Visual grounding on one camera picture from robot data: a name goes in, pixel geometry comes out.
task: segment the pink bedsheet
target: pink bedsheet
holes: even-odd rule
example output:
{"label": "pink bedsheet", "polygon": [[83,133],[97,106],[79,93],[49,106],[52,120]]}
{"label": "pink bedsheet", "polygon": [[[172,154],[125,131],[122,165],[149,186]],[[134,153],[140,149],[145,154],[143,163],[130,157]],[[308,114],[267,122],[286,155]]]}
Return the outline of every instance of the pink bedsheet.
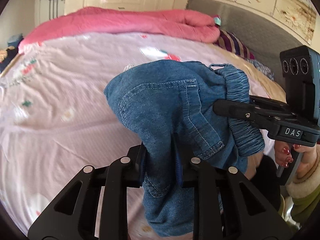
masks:
{"label": "pink bedsheet", "polygon": [[89,32],[144,32],[207,43],[216,42],[220,36],[213,18],[197,11],[129,12],[86,7],[36,27],[20,43],[19,53],[24,53],[28,44]]}

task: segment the camera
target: camera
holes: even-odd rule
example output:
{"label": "camera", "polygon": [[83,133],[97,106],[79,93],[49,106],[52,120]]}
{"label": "camera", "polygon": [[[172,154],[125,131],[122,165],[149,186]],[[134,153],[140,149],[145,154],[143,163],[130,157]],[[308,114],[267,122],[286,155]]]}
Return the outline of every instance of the camera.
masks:
{"label": "camera", "polygon": [[320,54],[307,46],[280,53],[286,101],[292,111],[319,125]]}

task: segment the blue denim fabric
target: blue denim fabric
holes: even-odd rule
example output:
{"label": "blue denim fabric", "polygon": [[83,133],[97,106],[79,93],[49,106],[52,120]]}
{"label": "blue denim fabric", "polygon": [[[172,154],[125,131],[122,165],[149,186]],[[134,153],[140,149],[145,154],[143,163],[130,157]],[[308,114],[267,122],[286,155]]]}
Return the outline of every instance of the blue denim fabric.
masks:
{"label": "blue denim fabric", "polygon": [[247,156],[264,148],[260,131],[247,121],[213,112],[219,98],[249,102],[244,72],[221,66],[213,71],[201,62],[159,60],[121,73],[104,91],[120,122],[148,149],[143,204],[147,221],[160,236],[193,230],[193,189],[176,183],[172,133],[212,166],[236,166],[241,172],[246,171]]}

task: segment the sleeve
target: sleeve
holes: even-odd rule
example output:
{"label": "sleeve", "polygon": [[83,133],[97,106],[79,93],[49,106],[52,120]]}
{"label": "sleeve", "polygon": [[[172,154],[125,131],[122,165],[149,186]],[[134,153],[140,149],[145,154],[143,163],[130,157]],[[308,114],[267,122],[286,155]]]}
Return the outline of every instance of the sleeve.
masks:
{"label": "sleeve", "polygon": [[287,186],[293,200],[291,217],[295,222],[304,224],[320,200],[320,145],[316,146],[315,166],[301,179],[295,178]]}

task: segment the hand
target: hand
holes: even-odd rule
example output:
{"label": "hand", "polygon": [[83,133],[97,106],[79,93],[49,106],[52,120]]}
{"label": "hand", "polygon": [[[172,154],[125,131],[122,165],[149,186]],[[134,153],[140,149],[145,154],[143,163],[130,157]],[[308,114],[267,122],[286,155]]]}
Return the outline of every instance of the hand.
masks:
{"label": "hand", "polygon": [[[282,167],[288,167],[289,163],[293,162],[289,145],[286,142],[275,141],[275,158],[276,163]],[[298,153],[303,153],[301,163],[297,169],[297,177],[305,176],[315,165],[317,159],[316,146],[307,147],[294,144],[293,148]]]}

